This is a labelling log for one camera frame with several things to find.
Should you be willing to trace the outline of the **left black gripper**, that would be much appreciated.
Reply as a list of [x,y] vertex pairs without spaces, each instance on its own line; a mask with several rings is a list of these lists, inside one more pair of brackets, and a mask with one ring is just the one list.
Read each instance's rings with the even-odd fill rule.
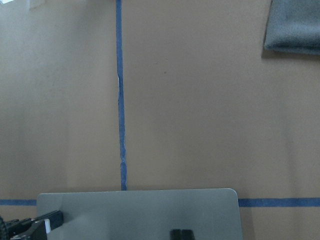
[[4,221],[0,217],[1,240],[47,240],[47,232],[51,232],[64,224],[64,215],[55,210],[36,218]]

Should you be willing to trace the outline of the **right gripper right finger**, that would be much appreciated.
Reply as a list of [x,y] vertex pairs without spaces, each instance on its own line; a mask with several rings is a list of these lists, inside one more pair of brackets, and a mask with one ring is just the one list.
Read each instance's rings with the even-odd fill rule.
[[182,229],[181,230],[181,239],[182,240],[195,240],[195,235],[191,229]]

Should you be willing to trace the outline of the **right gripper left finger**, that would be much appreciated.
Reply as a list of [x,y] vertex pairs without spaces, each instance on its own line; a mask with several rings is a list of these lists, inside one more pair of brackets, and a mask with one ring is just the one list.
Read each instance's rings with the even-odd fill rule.
[[170,240],[182,240],[181,229],[172,229],[170,231]]

